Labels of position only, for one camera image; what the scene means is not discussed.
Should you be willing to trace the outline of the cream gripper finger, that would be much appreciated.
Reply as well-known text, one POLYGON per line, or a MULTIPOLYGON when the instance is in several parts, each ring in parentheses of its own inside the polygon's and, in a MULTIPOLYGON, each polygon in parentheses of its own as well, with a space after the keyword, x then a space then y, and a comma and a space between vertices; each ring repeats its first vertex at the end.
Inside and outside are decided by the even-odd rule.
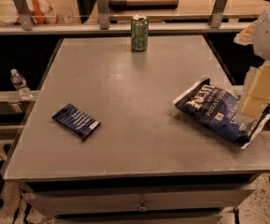
POLYGON ((253 43, 253 34, 256 22, 251 23, 234 37, 234 42, 238 45, 251 45, 253 43))
POLYGON ((258 118, 270 104, 270 61, 248 70, 238 113, 246 118, 258 118))

